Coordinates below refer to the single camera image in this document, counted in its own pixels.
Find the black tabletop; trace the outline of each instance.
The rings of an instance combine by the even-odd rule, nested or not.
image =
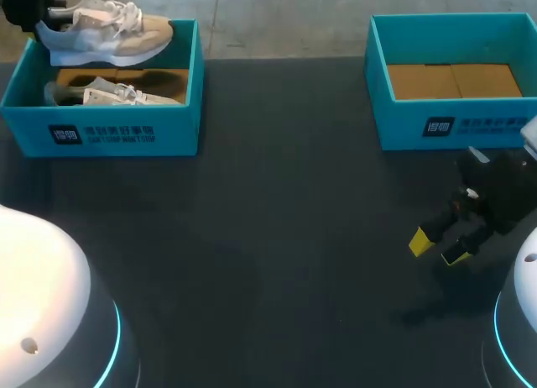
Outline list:
[[[537,218],[465,265],[415,259],[456,152],[381,151],[362,58],[209,60],[204,98],[195,158],[25,160],[0,127],[2,202],[84,249],[143,388],[485,386],[483,331]]]

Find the shoe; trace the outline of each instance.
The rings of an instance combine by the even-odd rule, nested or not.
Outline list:
[[[52,22],[61,22],[64,24],[72,24],[73,23],[73,16],[75,14],[75,11],[79,8],[85,8],[90,10],[99,10],[103,12],[109,12],[112,15],[117,15],[122,12],[122,10],[128,5],[129,3],[121,3],[116,0],[80,0],[75,6],[72,8],[50,8],[49,9],[49,21]],[[166,17],[161,16],[154,16],[149,14],[143,14],[145,18],[161,18],[166,21],[169,21]]]
[[[87,86],[66,87],[55,81],[44,87],[44,103],[49,107],[65,105],[182,105],[167,97],[146,94],[133,86],[112,83],[97,77]]]
[[[143,15],[134,3],[82,0],[79,5],[51,9],[53,19],[72,14],[66,31],[54,31],[42,21],[35,27],[52,66],[137,65],[164,50],[174,35],[167,18]]]

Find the cardboard insert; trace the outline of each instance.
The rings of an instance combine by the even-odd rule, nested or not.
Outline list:
[[[185,104],[189,71],[187,69],[60,69],[56,81],[62,86],[87,86],[96,77],[134,86],[137,90],[173,98]]]
[[[522,97],[509,65],[388,65],[398,100]]]

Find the robotic arm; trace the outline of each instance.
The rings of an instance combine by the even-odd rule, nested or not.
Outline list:
[[[456,161],[461,187],[444,212],[418,227],[409,244],[416,257],[438,244],[453,224],[476,215],[482,225],[459,237],[442,254],[448,265],[454,265],[476,255],[494,233],[509,233],[537,207],[537,118],[524,126],[521,134],[523,149],[504,151],[490,160],[470,148]]]
[[[65,0],[1,0],[6,20],[20,26],[25,33],[35,33],[35,25],[43,20],[50,28],[60,29],[61,21],[50,19],[50,8],[65,8]]]

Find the shoe box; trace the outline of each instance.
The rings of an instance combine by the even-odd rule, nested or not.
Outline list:
[[[526,13],[372,16],[364,71],[385,150],[520,147],[537,115]]]
[[[53,67],[45,47],[29,40],[0,102],[28,157],[195,155],[201,121],[204,61],[198,24],[175,20],[167,48],[138,66]],[[84,86],[96,76],[182,105],[44,106],[44,85]]]

